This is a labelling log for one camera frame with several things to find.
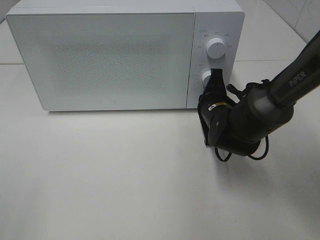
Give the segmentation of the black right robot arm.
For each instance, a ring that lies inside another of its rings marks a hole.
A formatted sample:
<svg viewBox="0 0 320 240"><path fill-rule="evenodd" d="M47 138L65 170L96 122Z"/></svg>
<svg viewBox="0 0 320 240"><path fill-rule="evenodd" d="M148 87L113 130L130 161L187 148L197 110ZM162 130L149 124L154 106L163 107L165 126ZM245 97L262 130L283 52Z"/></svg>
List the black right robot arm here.
<svg viewBox="0 0 320 240"><path fill-rule="evenodd" d="M211 68L197 105L205 145L220 161L232 154L262 160L269 134L288 123L296 102L319 85L319 33L273 80L249 82L243 90L225 85L222 69Z"/></svg>

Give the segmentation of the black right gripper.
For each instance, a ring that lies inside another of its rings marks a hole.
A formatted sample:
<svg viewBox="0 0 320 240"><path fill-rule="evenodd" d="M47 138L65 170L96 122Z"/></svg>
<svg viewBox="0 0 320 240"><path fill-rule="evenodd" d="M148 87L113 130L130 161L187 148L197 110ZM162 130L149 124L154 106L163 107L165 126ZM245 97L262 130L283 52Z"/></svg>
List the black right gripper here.
<svg viewBox="0 0 320 240"><path fill-rule="evenodd" d="M211 68L208 85L199 96L197 113L200 118L213 118L219 111L231 109L236 102L227 95L221 68Z"/></svg>

